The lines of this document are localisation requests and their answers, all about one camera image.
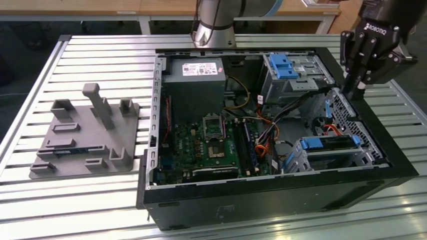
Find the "slotted metal table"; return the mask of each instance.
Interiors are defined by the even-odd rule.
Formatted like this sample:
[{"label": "slotted metal table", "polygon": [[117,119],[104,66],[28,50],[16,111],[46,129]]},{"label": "slotted metal table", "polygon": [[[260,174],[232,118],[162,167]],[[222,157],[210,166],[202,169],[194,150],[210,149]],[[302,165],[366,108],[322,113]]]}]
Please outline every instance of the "slotted metal table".
[{"label": "slotted metal table", "polygon": [[[326,47],[337,35],[238,35],[238,47]],[[418,177],[349,209],[161,232],[136,210],[138,160],[126,174],[30,180],[54,99],[88,105],[85,83],[114,104],[140,105],[134,155],[146,147],[154,49],[192,48],[188,35],[72,36],[57,42],[0,145],[0,239],[393,239],[427,237],[427,117],[397,84],[374,85],[365,100]]]}]

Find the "motherboard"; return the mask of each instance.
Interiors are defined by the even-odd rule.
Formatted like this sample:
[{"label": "motherboard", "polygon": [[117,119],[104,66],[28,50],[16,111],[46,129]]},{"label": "motherboard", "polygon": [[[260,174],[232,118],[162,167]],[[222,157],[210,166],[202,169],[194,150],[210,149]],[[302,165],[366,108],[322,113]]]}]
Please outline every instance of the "motherboard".
[{"label": "motherboard", "polygon": [[160,185],[269,175],[268,163],[254,153],[258,136],[253,120],[222,120],[208,115],[190,124],[176,124],[170,145],[160,155]]}]

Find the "3d printed holder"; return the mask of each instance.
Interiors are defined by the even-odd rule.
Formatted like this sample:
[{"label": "3d printed holder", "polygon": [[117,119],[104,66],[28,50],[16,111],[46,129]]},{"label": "3d printed holder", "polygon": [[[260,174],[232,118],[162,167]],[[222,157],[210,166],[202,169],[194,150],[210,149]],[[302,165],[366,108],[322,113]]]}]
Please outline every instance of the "3d printed holder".
[{"label": "3d printed holder", "polygon": [[29,168],[32,179],[84,177],[133,168],[140,106],[130,99],[109,105],[96,83],[86,83],[81,92],[92,106],[73,106],[68,99],[53,102],[54,117]]}]

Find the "green motherboard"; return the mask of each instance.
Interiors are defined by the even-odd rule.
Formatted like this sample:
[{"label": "green motherboard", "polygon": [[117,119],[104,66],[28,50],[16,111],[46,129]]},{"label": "green motherboard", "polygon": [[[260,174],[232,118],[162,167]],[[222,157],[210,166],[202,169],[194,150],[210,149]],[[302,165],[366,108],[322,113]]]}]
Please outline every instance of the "green motherboard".
[{"label": "green motherboard", "polygon": [[[226,169],[237,173],[237,178],[262,176],[270,174],[268,164],[256,160],[256,172],[241,170],[238,157],[238,144],[236,144],[236,130],[233,121],[218,121],[217,124],[196,122],[193,124],[176,124],[172,130],[172,146],[168,154],[160,154],[158,184],[180,184],[186,182],[186,176],[194,170]],[[249,144],[253,146],[258,136],[257,124],[245,122]],[[206,135],[220,133],[218,138]]]}]

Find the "gripper logo text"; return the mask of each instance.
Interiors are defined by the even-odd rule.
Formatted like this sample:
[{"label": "gripper logo text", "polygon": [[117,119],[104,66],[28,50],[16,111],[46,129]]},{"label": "gripper logo text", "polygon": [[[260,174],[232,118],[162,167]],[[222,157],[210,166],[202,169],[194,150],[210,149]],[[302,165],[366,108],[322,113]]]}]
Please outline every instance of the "gripper logo text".
[{"label": "gripper logo text", "polygon": [[385,34],[386,34],[386,30],[384,30],[384,29],[381,29],[381,28],[378,28],[377,26],[373,26],[373,25],[370,25],[370,24],[365,24],[365,26],[364,26],[364,28],[362,28],[364,30],[372,30],[373,32],[376,32],[376,33],[380,33],[380,34],[382,34],[384,36],[385,36]]}]

